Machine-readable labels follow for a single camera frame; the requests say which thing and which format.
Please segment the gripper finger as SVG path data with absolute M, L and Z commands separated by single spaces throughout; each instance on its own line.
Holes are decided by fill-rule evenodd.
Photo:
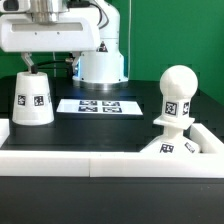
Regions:
M 37 66 L 34 64 L 34 62 L 31 59 L 32 54 L 29 52 L 22 52 L 21 53 L 21 58 L 24 61 L 24 63 L 27 65 L 28 67 L 28 71 L 31 74 L 37 74 L 38 73 L 38 69 Z
M 73 56 L 72 67 L 75 68 L 81 56 L 81 52 L 80 51 L 72 52 L 72 56 Z

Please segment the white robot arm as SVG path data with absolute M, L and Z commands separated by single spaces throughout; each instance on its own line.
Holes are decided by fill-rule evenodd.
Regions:
M 76 86 L 125 86 L 120 14 L 106 0 L 0 0 L 0 49 L 19 52 L 32 74 L 35 52 L 68 52 Z

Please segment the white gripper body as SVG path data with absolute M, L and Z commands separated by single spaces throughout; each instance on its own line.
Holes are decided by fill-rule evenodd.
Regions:
M 0 17 L 0 48 L 5 52 L 75 52 L 100 45 L 99 14 L 94 8 L 70 9 L 53 24 L 38 24 L 29 14 Z

